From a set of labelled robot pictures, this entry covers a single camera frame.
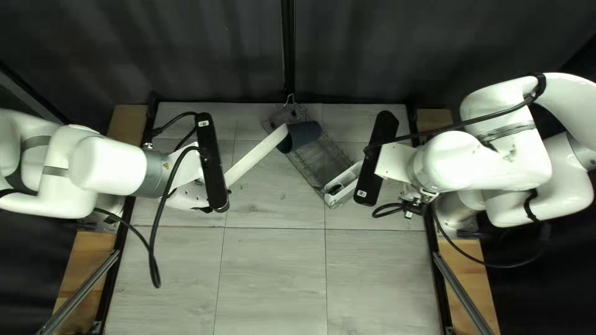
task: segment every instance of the wooden board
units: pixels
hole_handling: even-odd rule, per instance
[[[142,141],[147,106],[118,105],[114,109],[108,137],[132,145],[140,145]],[[110,254],[116,241],[114,234],[80,231],[74,240],[58,298],[54,305],[54,313],[79,288],[89,275],[99,267]],[[58,334],[78,334],[88,331],[95,321],[97,307],[100,304],[101,292],[104,288],[105,276],[95,284],[85,300],[62,323]]]
[[[79,231],[74,240],[70,252],[69,263],[64,273],[62,285],[58,293],[58,299],[54,306],[54,312],[62,306],[68,298],[79,288],[79,286],[97,269],[108,257],[114,242],[115,234],[100,234],[97,232]],[[95,321],[97,306],[100,303],[101,291],[104,287],[105,276],[93,287],[85,300],[75,311],[64,321],[60,327],[59,334],[84,333]]]
[[[418,131],[428,131],[452,124],[451,111],[447,109],[419,109]],[[500,334],[496,318],[495,305],[492,300],[491,286],[484,265],[472,262],[462,256],[443,238],[438,238],[439,253],[454,272],[480,313],[486,319],[495,334]],[[455,244],[469,255],[483,259],[479,240],[455,240]],[[468,313],[457,299],[449,284],[447,299],[451,312],[451,323],[457,335],[479,334],[476,326],[470,321]]]

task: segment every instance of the black cable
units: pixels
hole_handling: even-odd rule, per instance
[[[391,207],[397,207],[397,208],[396,209],[392,209],[392,210],[388,210],[388,211],[383,212],[383,213],[379,213],[383,209],[387,209],[387,208],[391,208]],[[394,214],[394,213],[401,212],[404,209],[405,209],[405,206],[404,206],[403,203],[388,203],[388,204],[384,204],[382,206],[379,206],[379,207],[375,208],[373,210],[373,212],[372,212],[372,217],[375,218],[375,219],[378,219],[378,218],[382,218],[382,217],[387,216],[387,215],[391,215],[391,214]]]
[[[446,131],[453,131],[456,130],[458,128],[464,127],[464,126],[469,126],[472,125],[474,123],[479,123],[482,121],[487,121],[487,120],[491,120],[494,119],[496,117],[500,117],[503,116],[505,114],[511,113],[513,111],[516,111],[524,106],[528,106],[529,104],[532,103],[532,101],[534,101],[534,97],[533,96],[528,96],[527,98],[524,99],[524,101],[518,103],[517,105],[513,106],[513,107],[509,107],[507,109],[503,109],[500,111],[496,111],[494,113],[491,114],[487,114],[487,115],[483,115],[483,116],[479,116],[479,117],[475,117],[473,119],[469,119],[466,121],[462,121],[453,125],[449,125],[449,126],[445,126],[442,128],[437,128],[437,129],[433,129],[433,130],[429,130],[429,131],[425,131],[425,132],[419,132],[417,134],[409,134],[409,135],[404,135],[404,136],[399,136],[396,137],[394,139],[390,139],[388,141],[381,141],[381,142],[375,142],[375,143],[371,143],[369,145],[367,145],[364,148],[364,153],[368,154],[370,152],[371,149],[373,148],[377,148],[377,147],[381,147],[382,145],[385,144],[390,144],[390,143],[396,143],[396,142],[400,142],[400,141],[405,141],[406,139],[413,139],[413,138],[420,138],[423,136],[429,136],[429,135],[437,135],[440,134],[442,132],[446,132]]]
[[[178,142],[178,144],[176,145],[176,148],[174,148],[174,151],[182,148],[182,146],[184,145],[184,142],[188,141],[189,138],[191,138],[191,136],[193,135],[193,133],[197,130],[197,126],[195,126],[194,128],[192,128],[189,133],[184,136],[183,139],[180,140],[180,142]]]
[[[162,218],[163,208],[166,204],[166,200],[168,198],[168,190],[172,186],[172,182],[174,180],[174,176],[180,167],[180,163],[184,156],[186,156],[191,151],[200,151],[199,147],[188,147],[182,151],[178,159],[176,159],[176,163],[172,167],[172,171],[170,172],[170,177],[167,179],[166,187],[163,190],[162,198],[159,201],[159,205],[157,206],[157,212],[155,214],[155,218],[153,219],[153,226],[151,227],[151,236],[149,237],[149,247],[151,250],[155,248],[155,239],[157,237],[157,227],[159,226],[159,220]],[[162,279],[159,276],[159,271],[157,270],[157,264],[149,262],[149,270],[151,274],[151,282],[153,282],[153,286],[156,289],[159,289],[162,285]]]
[[[392,210],[387,210],[385,212],[379,213],[384,209],[387,208],[391,208],[391,207],[397,207],[395,209]],[[402,203],[388,203],[388,204],[384,204],[382,206],[377,207],[375,210],[373,210],[372,212],[372,216],[373,218],[377,219],[377,218],[382,218],[384,216],[387,215],[391,215],[394,213],[398,213],[401,211],[409,211],[409,212],[413,212],[415,214],[421,215],[422,217],[424,217],[426,210],[428,208],[428,205],[426,204],[421,204],[420,206],[414,206],[413,204],[411,204],[408,201],[402,202]],[[511,264],[494,264],[494,263],[488,263],[488,262],[484,262],[480,259],[474,258],[470,255],[468,255],[465,251],[461,250],[457,245],[455,245],[455,243],[449,238],[449,236],[447,236],[447,234],[445,233],[445,231],[443,230],[443,227],[441,226],[441,224],[439,223],[439,219],[437,218],[437,213],[434,209],[431,209],[431,211],[433,212],[433,222],[436,224],[436,226],[439,228],[439,231],[441,232],[441,234],[443,234],[443,236],[445,237],[445,239],[447,240],[447,242],[455,249],[457,250],[460,254],[464,255],[467,259],[472,260],[473,262],[476,262],[478,264],[482,264],[488,268],[498,268],[498,269],[511,269],[511,268],[517,268],[519,266],[528,264],[534,260],[536,260],[538,257],[542,256],[542,254],[544,253],[544,250],[546,250],[547,245],[548,245],[548,240],[550,238],[550,224],[548,222],[545,221],[539,221],[542,226],[541,226],[541,230],[540,230],[540,236],[538,238],[538,240],[541,243],[540,248],[538,249],[538,251],[532,255],[531,257],[525,259],[525,260],[521,260],[519,262],[515,262],[515,263],[511,263]]]
[[[455,245],[455,243],[453,243],[453,241],[449,238],[449,236],[447,236],[447,234],[445,233],[445,231],[443,230],[443,227],[441,227],[441,224],[439,223],[439,219],[437,218],[437,212],[432,209],[433,212],[433,222],[434,224],[439,228],[439,231],[441,232],[441,234],[443,234],[443,236],[445,237],[445,239],[447,240],[447,242],[455,249],[457,250],[460,254],[462,254],[463,256],[465,256],[467,259],[472,260],[473,262],[476,262],[478,264],[482,264],[488,268],[497,268],[497,269],[511,269],[511,268],[518,268],[522,265],[528,264],[530,262],[533,262],[534,260],[536,260],[538,257],[542,256],[542,254],[544,254],[544,251],[546,250],[547,246],[548,246],[548,241],[550,239],[550,230],[551,230],[551,226],[549,222],[546,221],[541,221],[541,229],[540,229],[540,236],[538,238],[539,242],[541,243],[539,249],[536,251],[536,253],[534,255],[532,255],[531,257],[525,259],[525,260],[520,260],[518,262],[515,263],[511,263],[511,264],[494,264],[494,263],[488,263],[488,262],[484,262],[480,259],[474,258],[470,255],[468,255],[465,251],[461,250],[458,246]]]
[[[149,246],[149,244],[147,243],[147,240],[145,239],[145,237],[143,237],[143,235],[141,235],[141,233],[136,230],[135,227],[133,227],[130,223],[128,223],[126,220],[124,220],[123,218],[117,216],[116,214],[109,212],[105,209],[101,209],[101,208],[94,208],[93,209],[94,212],[99,212],[102,214],[105,214],[109,217],[111,217],[112,219],[121,222],[124,226],[126,226],[128,229],[130,229],[133,233],[135,233],[136,236],[138,236],[138,238],[141,240],[141,242],[143,243],[143,245],[145,246],[145,249],[147,249],[147,252],[149,253],[149,262],[153,263],[153,266],[155,267],[156,271],[158,272],[159,275],[159,269],[157,267],[157,261],[155,260],[155,254],[153,252],[153,249]]]
[[[396,137],[396,138],[391,139],[389,141],[382,141],[382,142],[370,143],[370,144],[368,144],[364,148],[364,154],[368,156],[371,149],[377,148],[377,147],[381,147],[382,145],[385,145],[385,144],[396,143],[396,142],[400,142],[400,141],[405,141],[406,139],[419,138],[419,137],[423,137],[423,136],[437,135],[437,134],[440,134],[440,133],[446,132],[446,131],[453,131],[453,130],[456,130],[456,129],[461,128],[461,127],[472,125],[474,123],[479,123],[479,122],[491,120],[491,119],[494,119],[496,117],[500,117],[500,116],[503,116],[505,114],[514,112],[514,111],[516,111],[516,110],[518,110],[518,109],[520,109],[520,108],[522,108],[524,106],[528,106],[529,104],[533,103],[536,99],[538,99],[538,97],[540,97],[542,95],[542,93],[544,93],[544,90],[547,87],[547,80],[546,80],[546,77],[544,76],[544,74],[542,74],[542,73],[530,73],[529,75],[536,77],[537,80],[538,80],[538,84],[536,84],[536,87],[534,87],[534,89],[533,89],[534,95],[530,94],[530,95],[526,96],[525,99],[522,102],[518,103],[515,106],[509,107],[509,108],[506,108],[506,109],[503,109],[503,110],[500,110],[500,111],[496,111],[496,112],[491,113],[491,114],[487,114],[487,115],[475,117],[473,119],[462,121],[462,122],[459,122],[459,123],[456,123],[456,124],[453,124],[453,125],[445,126],[445,127],[442,127],[442,128],[432,129],[432,130],[429,130],[429,131],[420,132],[420,133],[416,133],[416,134],[409,134],[409,135],[399,136],[399,137]]]
[[[166,128],[168,128],[169,126],[171,126],[172,124],[174,124],[176,121],[178,121],[179,119],[181,119],[181,118],[183,118],[185,116],[189,116],[189,115],[194,115],[196,117],[198,115],[198,113],[197,112],[194,112],[194,111],[185,111],[184,113],[181,113],[181,114],[176,115],[172,120],[166,122],[165,125],[163,125],[161,127],[154,128],[151,131],[151,137],[153,138],[153,137],[161,134],[164,130],[166,130]]]

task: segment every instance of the black vertical pole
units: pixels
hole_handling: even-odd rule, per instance
[[[281,39],[283,42],[284,93],[294,93],[296,84],[296,26],[294,0],[281,0]]]

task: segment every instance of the floor tile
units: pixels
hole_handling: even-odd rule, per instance
[[[149,227],[139,231],[149,238]],[[223,234],[223,228],[160,228],[162,287],[155,289],[147,251],[129,232],[106,334],[213,334]]]
[[[154,140],[154,148],[164,153],[172,151],[179,140],[157,138]],[[234,150],[233,141],[218,141],[219,155],[222,160],[223,172],[225,173],[232,166],[232,152]],[[152,225],[153,218],[157,211],[160,199],[155,198],[136,198],[135,208],[132,212],[133,225]],[[203,213],[200,210],[181,210],[168,207],[164,208],[161,226],[185,226],[185,227],[223,227],[225,226],[226,213]]]
[[[363,149],[367,143],[339,142],[337,144],[346,156],[354,162],[364,158]],[[329,209],[325,207],[325,227],[328,229],[386,229],[386,230],[424,230],[424,220],[414,215],[406,219],[402,212],[374,219],[371,214],[376,207],[386,203],[401,202],[399,194],[402,183],[395,180],[385,180],[374,207],[357,204],[351,198],[344,205]]]
[[[234,163],[258,141],[236,141]],[[323,201],[273,149],[231,186],[226,227],[324,228]]]
[[[440,334],[424,232],[326,234],[329,335]]]
[[[375,118],[382,110],[391,111],[398,118],[396,136],[409,134],[405,105],[324,104],[323,127],[334,141],[368,143]]]
[[[226,228],[215,335],[323,335],[320,229]]]

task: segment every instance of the dark backdrop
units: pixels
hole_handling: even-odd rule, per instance
[[[593,0],[298,0],[302,101],[464,94],[557,70],[594,33]],[[105,131],[115,104],[281,101],[279,0],[0,2],[0,61],[69,119]]]

